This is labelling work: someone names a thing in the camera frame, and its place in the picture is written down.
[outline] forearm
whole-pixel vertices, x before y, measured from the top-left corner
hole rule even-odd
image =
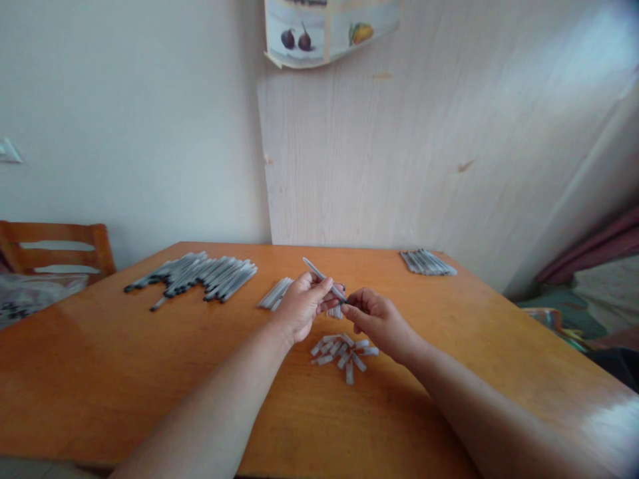
[[[292,346],[273,321],[236,349],[115,471],[115,478],[229,477]]]
[[[484,477],[611,477],[538,418],[425,341],[416,342],[406,366]]]

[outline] white wall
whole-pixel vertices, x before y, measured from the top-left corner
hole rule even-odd
[[[0,219],[107,225],[126,267],[181,240],[269,242],[235,0],[4,0]]]

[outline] wooden table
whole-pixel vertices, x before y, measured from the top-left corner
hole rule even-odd
[[[148,308],[162,286],[122,289],[189,251],[250,258],[260,270],[226,304],[201,288]],[[269,312],[255,304],[302,256],[348,291],[370,286],[419,334],[623,472],[639,397],[450,258],[456,277],[408,271],[396,251],[178,243],[0,332],[0,454],[113,466]],[[321,316],[296,345],[257,418],[239,473],[274,477],[476,477],[420,384],[384,354],[347,386],[310,349],[349,321]]]

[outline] gray pen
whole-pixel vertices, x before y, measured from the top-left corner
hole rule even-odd
[[[304,257],[303,257],[302,259],[304,260],[304,263],[306,263],[306,264],[308,265],[308,267],[309,267],[310,269],[312,269],[312,270],[315,272],[315,274],[316,274],[317,276],[319,276],[319,278],[320,278],[322,281],[326,279],[326,276],[324,276],[322,273],[320,273],[320,271],[319,271],[319,270],[318,270],[315,266],[313,266],[313,263],[311,263],[308,259],[306,259],[306,258],[304,258]],[[337,298],[338,298],[338,299],[339,299],[342,303],[347,303],[347,302],[348,302],[348,300],[346,299],[346,296],[344,296],[344,295],[340,292],[340,290],[338,290],[338,289],[335,287],[335,285],[334,285],[334,284],[331,286],[331,291],[333,292],[333,294],[334,294],[334,295],[335,295],[335,296],[336,296],[336,297],[337,297]]]

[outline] poster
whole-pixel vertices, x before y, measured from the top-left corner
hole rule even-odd
[[[265,0],[264,54],[293,69],[326,65],[399,28],[401,0]]]

